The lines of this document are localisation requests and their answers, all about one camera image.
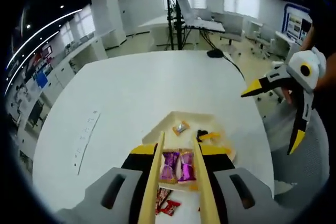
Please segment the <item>laptop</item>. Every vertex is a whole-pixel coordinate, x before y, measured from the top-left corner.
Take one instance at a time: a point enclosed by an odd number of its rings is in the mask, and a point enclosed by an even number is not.
[[[188,0],[177,0],[187,27],[224,33],[223,25],[218,22],[198,19]]]

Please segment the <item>gray gripper base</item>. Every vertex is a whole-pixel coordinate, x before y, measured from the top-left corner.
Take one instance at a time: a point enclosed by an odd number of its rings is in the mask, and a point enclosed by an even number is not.
[[[214,172],[222,190],[229,224],[241,223],[291,223],[293,212],[282,208],[271,196],[268,186],[243,168]],[[239,178],[245,184],[254,205],[245,209],[232,179]]]
[[[139,170],[112,168],[86,189],[82,202],[75,208],[58,211],[56,216],[64,223],[126,224],[141,174]],[[116,198],[112,207],[113,195]]]

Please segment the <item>purple candy wrapper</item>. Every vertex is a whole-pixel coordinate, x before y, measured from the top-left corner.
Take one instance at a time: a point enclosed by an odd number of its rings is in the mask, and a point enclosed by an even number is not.
[[[179,183],[196,180],[193,166],[193,153],[185,152],[181,154],[181,177]]]
[[[164,156],[164,165],[159,178],[160,182],[169,184],[175,184],[177,182],[175,168],[179,154],[179,152],[166,151],[162,153]]]

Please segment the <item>ceiling light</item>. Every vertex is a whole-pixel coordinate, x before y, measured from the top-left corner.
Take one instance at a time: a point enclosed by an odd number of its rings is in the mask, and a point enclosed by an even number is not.
[[[62,17],[58,18],[58,19],[55,19],[53,22],[50,22],[48,25],[45,25],[44,27],[42,27],[39,31],[37,31],[36,33],[34,33],[29,39],[27,39],[20,47],[19,49],[16,51],[16,53],[12,56],[12,58],[10,59],[9,63],[7,64],[7,67],[6,69],[9,67],[9,65],[12,63],[12,61],[14,60],[14,58],[16,57],[16,55],[21,51],[21,49],[28,43],[30,42],[36,35],[38,35],[41,31],[43,31],[44,29],[46,29],[48,26],[56,23],[57,21],[65,18],[65,17],[68,17],[72,14],[75,14],[77,12],[80,12],[82,9],[79,9],[79,10],[76,10],[74,12],[71,12],[71,13],[68,13],[66,15],[63,15]]]
[[[44,42],[46,42],[46,41],[48,41],[49,39],[53,38],[53,36],[55,36],[55,35],[58,34],[58,33],[59,33],[59,31],[57,31],[57,32],[55,32],[54,34],[52,34],[51,36],[49,36],[45,41],[43,41],[40,45],[38,45],[38,46],[37,46],[37,47],[36,47],[30,54],[28,54],[28,56],[26,57],[26,59],[24,59],[24,61],[21,63],[21,65],[16,69],[15,73],[13,74],[13,76],[12,76],[11,80],[9,81],[9,84],[8,84],[8,86],[7,86],[7,88],[6,88],[5,94],[7,93],[9,86],[10,86],[10,85],[13,85],[12,82],[13,82],[13,80],[14,80],[16,74],[18,73],[20,67],[22,67],[23,64],[26,62],[26,60],[28,60],[29,57],[33,54],[33,52],[35,52],[40,46],[42,46],[42,45],[44,44]]]

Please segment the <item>metal stand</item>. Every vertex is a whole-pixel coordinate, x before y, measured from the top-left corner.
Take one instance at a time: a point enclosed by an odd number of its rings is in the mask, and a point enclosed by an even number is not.
[[[181,22],[181,9],[178,1],[176,0],[176,24],[177,32],[177,49],[182,50],[182,22]]]
[[[174,50],[174,38],[173,38],[173,27],[172,27],[172,10],[170,8],[170,0],[167,0],[167,6],[168,6],[168,28],[169,28],[169,37],[170,37],[170,45],[172,47],[172,50]]]

